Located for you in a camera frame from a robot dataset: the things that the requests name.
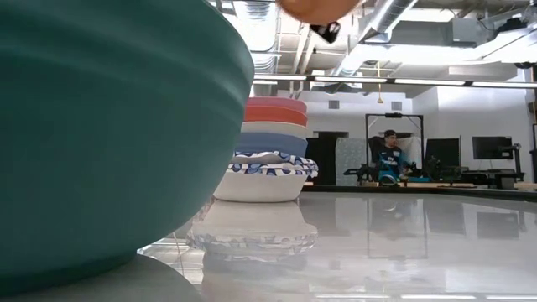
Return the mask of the orange bowl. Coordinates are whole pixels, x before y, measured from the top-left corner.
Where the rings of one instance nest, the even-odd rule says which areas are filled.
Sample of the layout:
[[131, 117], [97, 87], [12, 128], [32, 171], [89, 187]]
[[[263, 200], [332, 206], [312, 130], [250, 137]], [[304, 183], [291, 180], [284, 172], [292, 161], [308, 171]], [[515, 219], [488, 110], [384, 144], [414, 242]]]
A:
[[326, 25], [351, 12], [361, 0], [275, 0], [292, 18], [303, 23]]

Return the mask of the pink bowl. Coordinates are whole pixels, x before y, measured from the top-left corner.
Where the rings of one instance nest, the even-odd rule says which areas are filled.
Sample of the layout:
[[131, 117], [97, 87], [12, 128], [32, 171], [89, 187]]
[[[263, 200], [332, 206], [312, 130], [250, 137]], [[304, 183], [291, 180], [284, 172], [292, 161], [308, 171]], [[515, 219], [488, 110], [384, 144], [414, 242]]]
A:
[[248, 98], [247, 105], [284, 107], [304, 114], [307, 112], [307, 105], [303, 101], [279, 96], [252, 96]]

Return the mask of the red bowl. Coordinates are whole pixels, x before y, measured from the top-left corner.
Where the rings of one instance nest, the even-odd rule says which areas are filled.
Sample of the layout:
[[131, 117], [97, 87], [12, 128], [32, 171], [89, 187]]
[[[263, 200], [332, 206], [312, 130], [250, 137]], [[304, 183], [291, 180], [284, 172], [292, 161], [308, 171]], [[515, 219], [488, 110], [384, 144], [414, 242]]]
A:
[[301, 126], [306, 126], [307, 116], [286, 107], [273, 106], [247, 106], [245, 111], [245, 122], [287, 122]]

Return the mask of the blue white patterned bowl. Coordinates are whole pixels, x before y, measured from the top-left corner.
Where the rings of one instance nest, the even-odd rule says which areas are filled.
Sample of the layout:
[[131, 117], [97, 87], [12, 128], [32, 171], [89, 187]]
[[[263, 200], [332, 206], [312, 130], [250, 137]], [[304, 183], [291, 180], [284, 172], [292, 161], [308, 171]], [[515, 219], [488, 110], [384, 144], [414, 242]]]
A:
[[312, 159], [303, 158], [297, 155], [286, 154], [280, 151], [261, 153], [241, 153], [235, 152], [231, 164], [292, 164], [308, 165], [315, 164]]
[[214, 197], [233, 202], [287, 202], [295, 200], [308, 176], [306, 174], [244, 174], [226, 172]]
[[318, 176], [318, 166], [316, 164], [229, 164], [227, 172], [269, 176], [305, 175], [315, 178]]

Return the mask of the black cabinet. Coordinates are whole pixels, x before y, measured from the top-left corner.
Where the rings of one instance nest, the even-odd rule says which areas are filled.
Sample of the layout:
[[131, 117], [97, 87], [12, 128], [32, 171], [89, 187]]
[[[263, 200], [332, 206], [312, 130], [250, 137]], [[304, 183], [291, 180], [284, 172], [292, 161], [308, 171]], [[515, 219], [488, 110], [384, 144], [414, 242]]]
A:
[[307, 138], [308, 147], [305, 157], [314, 160], [319, 168], [314, 185], [336, 184], [336, 142], [339, 138], [347, 138], [345, 132], [313, 132], [313, 138]]

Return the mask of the grey partition panel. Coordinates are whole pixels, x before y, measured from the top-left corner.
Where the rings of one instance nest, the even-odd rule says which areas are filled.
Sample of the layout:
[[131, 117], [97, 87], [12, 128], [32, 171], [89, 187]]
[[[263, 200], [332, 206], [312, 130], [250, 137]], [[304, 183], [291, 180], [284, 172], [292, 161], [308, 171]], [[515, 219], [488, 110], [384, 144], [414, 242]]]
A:
[[357, 176], [344, 175], [348, 169], [360, 169], [366, 163], [364, 138], [338, 138], [335, 147], [336, 186], [355, 186]]

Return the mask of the person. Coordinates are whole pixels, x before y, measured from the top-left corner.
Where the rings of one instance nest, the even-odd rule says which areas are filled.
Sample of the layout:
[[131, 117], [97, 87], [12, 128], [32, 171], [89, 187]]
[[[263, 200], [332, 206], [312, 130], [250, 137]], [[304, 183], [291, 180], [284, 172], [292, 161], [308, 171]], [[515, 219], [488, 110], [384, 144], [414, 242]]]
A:
[[371, 162], [374, 166], [373, 176], [378, 182], [399, 183], [413, 172], [404, 151], [398, 146], [397, 133], [386, 130], [382, 137], [368, 139]]

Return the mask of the background wooden table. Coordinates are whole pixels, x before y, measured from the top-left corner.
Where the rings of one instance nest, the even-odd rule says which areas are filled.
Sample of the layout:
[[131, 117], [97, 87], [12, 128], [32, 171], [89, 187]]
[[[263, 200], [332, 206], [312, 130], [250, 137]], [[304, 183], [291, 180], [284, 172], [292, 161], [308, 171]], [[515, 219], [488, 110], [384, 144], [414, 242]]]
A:
[[[399, 187], [407, 188], [457, 188], [457, 189], [475, 189], [477, 185], [467, 183], [419, 183], [419, 182], [399, 182], [396, 185]], [[391, 184], [382, 184], [379, 182], [364, 182], [358, 187], [380, 187], [380, 186], [394, 186]]]

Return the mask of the black wide monitor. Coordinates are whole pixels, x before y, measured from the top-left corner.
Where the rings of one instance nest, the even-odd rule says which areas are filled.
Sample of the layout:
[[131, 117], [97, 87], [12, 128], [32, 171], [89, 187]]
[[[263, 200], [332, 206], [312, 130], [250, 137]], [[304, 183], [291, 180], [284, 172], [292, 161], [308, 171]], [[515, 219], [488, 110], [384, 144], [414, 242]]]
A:
[[512, 159], [511, 137], [472, 137], [474, 159]]

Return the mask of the black desk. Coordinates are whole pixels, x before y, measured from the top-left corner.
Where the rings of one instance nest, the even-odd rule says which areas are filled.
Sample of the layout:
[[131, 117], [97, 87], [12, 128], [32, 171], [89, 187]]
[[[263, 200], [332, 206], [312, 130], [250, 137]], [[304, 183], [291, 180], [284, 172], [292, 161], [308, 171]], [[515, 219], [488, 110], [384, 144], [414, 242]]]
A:
[[486, 185], [489, 189], [513, 190], [514, 184], [524, 180], [524, 173], [511, 169], [468, 170], [461, 172], [461, 181]]

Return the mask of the green bowl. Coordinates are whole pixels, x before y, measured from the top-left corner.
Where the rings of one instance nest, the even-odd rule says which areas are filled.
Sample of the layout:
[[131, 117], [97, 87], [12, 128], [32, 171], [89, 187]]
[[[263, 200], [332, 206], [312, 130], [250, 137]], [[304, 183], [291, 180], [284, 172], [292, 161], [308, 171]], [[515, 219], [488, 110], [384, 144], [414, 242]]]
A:
[[118, 268], [191, 219], [253, 75], [207, 0], [0, 0], [0, 299]]

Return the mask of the silver ventilation duct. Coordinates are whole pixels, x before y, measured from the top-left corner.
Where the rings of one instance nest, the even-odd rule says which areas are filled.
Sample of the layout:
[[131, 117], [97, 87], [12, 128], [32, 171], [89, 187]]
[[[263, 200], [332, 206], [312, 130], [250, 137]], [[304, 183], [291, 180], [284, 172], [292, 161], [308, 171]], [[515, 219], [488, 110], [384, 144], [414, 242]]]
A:
[[367, 60], [385, 51], [395, 26], [419, 0], [377, 0], [374, 10], [359, 19], [357, 44], [331, 73], [333, 76], [353, 76]]

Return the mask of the black gantry frame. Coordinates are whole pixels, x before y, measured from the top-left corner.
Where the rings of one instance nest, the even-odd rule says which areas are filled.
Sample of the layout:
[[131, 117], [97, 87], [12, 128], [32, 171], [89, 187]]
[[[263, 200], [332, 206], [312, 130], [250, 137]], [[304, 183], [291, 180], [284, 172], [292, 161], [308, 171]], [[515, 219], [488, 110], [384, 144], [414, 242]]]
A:
[[425, 161], [425, 146], [424, 146], [424, 117], [422, 115], [408, 115], [400, 112], [390, 112], [390, 113], [368, 113], [365, 115], [365, 124], [366, 124], [366, 166], [368, 170], [366, 171], [366, 176], [371, 177], [373, 180], [376, 180], [380, 185], [388, 185], [385, 180], [390, 180], [392, 186], [399, 186], [400, 183], [404, 183], [406, 186], [409, 182], [418, 183], [421, 180], [427, 181], [428, 178], [423, 176], [423, 170], [417, 168], [416, 162], [408, 162], [403, 160], [400, 163], [402, 166], [399, 168], [400, 174], [395, 176], [395, 173], [392, 172], [392, 167], [386, 166], [381, 157], [378, 157], [378, 160], [373, 160], [375, 154], [380, 155], [380, 142], [384, 141], [380, 137], [371, 137], [370, 128], [376, 123], [380, 118], [387, 119], [399, 119], [407, 118], [414, 126], [420, 131], [420, 138], [418, 139], [420, 143], [420, 167], [424, 167]]

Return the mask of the black metal table frame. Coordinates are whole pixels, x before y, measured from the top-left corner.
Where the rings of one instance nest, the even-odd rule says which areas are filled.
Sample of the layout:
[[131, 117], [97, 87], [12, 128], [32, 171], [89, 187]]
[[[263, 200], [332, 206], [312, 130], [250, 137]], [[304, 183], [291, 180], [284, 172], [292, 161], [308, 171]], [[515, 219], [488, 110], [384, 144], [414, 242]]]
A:
[[512, 200], [537, 203], [537, 192], [518, 190], [468, 189], [454, 187], [412, 188], [412, 187], [357, 187], [357, 186], [304, 186], [303, 192], [320, 193], [383, 193], [383, 194], [430, 194], [460, 195], [465, 197]]

